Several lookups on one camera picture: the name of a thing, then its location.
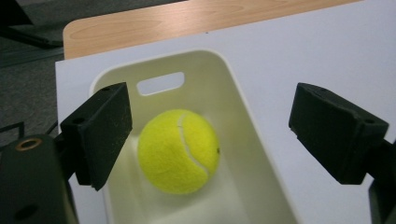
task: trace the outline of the wooden table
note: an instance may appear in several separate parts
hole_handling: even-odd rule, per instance
[[[357,1],[190,0],[82,19],[64,29],[64,57],[72,59]]]

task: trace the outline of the white table surface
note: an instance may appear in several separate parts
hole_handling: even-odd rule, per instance
[[[89,97],[93,80],[110,67],[195,49],[220,54],[264,148],[302,223],[371,223],[366,176],[342,186],[288,127],[298,82],[336,92],[390,124],[396,137],[396,1],[367,0],[280,19],[119,49],[56,63],[62,121]],[[106,223],[101,191],[71,179],[81,223]]]

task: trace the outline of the gray carpet floor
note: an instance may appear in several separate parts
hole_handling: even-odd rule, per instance
[[[12,28],[50,40],[62,40],[63,29],[70,21],[180,1],[18,0],[34,25]],[[31,51],[41,49],[0,37],[0,58],[22,57]],[[25,135],[31,135],[44,133],[57,120],[55,62],[63,59],[62,49],[57,49],[46,58],[0,68],[0,128],[24,122]],[[57,129],[51,133],[52,136],[56,134]],[[0,133],[0,147],[16,139],[17,129]]]

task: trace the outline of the tennis ball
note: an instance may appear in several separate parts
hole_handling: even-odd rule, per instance
[[[137,158],[146,178],[163,192],[200,189],[219,163],[219,141],[210,124],[191,111],[161,113],[143,129]]]

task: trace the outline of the white plastic bin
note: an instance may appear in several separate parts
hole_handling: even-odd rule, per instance
[[[151,79],[155,77],[164,79],[157,83],[159,86]],[[196,50],[122,65],[99,76],[92,84],[91,94],[120,82],[128,85],[134,127],[107,181],[110,223],[297,222],[233,75],[218,54]],[[153,90],[147,85],[145,88],[145,84],[160,91],[149,94]],[[219,136],[219,169],[202,189],[189,195],[171,195],[155,189],[136,159],[138,137],[146,123],[176,108],[204,116]]]

